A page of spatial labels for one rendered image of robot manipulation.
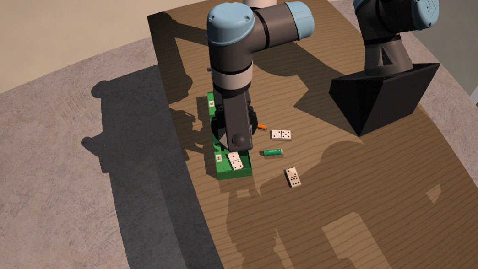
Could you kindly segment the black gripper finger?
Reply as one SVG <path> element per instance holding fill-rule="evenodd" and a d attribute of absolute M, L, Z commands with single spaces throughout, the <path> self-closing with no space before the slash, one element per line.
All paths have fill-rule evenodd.
<path fill-rule="evenodd" d="M 252 116 L 253 116 L 253 119 L 252 119 L 252 121 L 250 122 L 251 136 L 254 135 L 255 130 L 256 130 L 257 127 L 258 127 L 258 121 L 257 121 L 256 112 L 252 112 Z"/>
<path fill-rule="evenodd" d="M 211 120 L 212 133 L 215 138 L 223 145 L 223 147 L 228 150 L 226 129 L 217 124 L 217 117 L 212 117 Z"/>

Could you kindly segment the white domino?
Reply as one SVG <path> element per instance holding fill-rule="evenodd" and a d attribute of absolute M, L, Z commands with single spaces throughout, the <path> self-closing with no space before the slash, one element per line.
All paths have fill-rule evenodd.
<path fill-rule="evenodd" d="M 272 140 L 291 140 L 290 131 L 272 130 Z"/>
<path fill-rule="evenodd" d="M 228 158 L 234 170 L 243 169 L 244 166 L 240 160 L 240 157 L 237 152 L 232 152 L 228 154 Z"/>

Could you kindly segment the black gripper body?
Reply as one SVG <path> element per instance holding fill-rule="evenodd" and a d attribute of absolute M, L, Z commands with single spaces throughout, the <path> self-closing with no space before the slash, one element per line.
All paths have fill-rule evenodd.
<path fill-rule="evenodd" d="M 250 95 L 249 95 L 249 91 L 248 91 L 250 85 L 251 85 L 251 81 L 248 85 L 246 85 L 246 86 L 244 86 L 240 89 L 227 90 L 227 89 L 223 89 L 223 88 L 218 87 L 213 82 L 213 93 L 214 93 L 214 100 L 215 100 L 214 102 L 215 102 L 215 106 L 216 106 L 216 109 L 217 109 L 215 111 L 215 116 L 217 117 L 217 124 L 219 126 L 225 127 L 224 114 L 223 114 L 223 103 L 222 103 L 222 95 L 221 94 L 226 95 L 226 96 L 237 96 L 237 95 L 240 95 L 240 94 L 246 92 L 248 110 L 249 110 L 249 118 L 250 118 L 250 122 L 252 121 L 252 119 L 253 119 L 252 112 L 254 110 L 253 110 L 253 107 L 250 106 L 251 100 L 250 100 Z"/>

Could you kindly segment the green three-compartment bin rack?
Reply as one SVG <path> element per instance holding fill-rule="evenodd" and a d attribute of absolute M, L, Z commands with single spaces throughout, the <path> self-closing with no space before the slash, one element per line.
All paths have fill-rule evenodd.
<path fill-rule="evenodd" d="M 213 91 L 207 92 L 207 99 L 208 99 L 209 114 L 210 114 L 210 121 L 211 121 L 212 117 L 215 117 L 214 111 L 216 111 Z M 249 151 L 237 152 L 244 168 L 239 170 L 234 170 L 228 158 L 228 154 L 231 152 L 226 150 L 223 147 L 223 145 L 220 144 L 220 142 L 215 138 L 213 133 L 212 133 L 212 139 L 213 139 L 213 147 L 214 147 L 218 180 L 252 176 L 252 165 L 251 165 Z"/>

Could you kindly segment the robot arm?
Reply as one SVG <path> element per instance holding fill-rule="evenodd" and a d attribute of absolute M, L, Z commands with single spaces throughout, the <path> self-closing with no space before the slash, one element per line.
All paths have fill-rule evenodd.
<path fill-rule="evenodd" d="M 412 69 L 400 32 L 430 28 L 439 16 L 439 0 L 354 0 L 353 6 L 365 45 L 367 76 Z M 218 87 L 227 90 L 250 83 L 254 52 L 300 41 L 315 28 L 307 5 L 300 1 L 277 5 L 277 0 L 216 5 L 206 24 L 211 65 L 207 71 Z M 222 94 L 222 101 L 228 151 L 252 150 L 246 92 Z"/>

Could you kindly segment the green battery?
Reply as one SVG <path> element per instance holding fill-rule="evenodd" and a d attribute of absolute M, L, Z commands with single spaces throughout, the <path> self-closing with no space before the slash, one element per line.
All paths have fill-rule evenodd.
<path fill-rule="evenodd" d="M 280 155 L 283 153 L 282 149 L 274 149 L 274 150 L 264 150 L 263 155 L 264 156 L 271 156 L 271 155 Z"/>

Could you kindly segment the cream domino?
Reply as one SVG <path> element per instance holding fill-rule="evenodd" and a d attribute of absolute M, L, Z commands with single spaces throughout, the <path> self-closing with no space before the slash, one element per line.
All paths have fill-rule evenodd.
<path fill-rule="evenodd" d="M 285 172 L 292 188 L 301 185 L 300 179 L 295 168 L 287 169 L 285 170 Z"/>

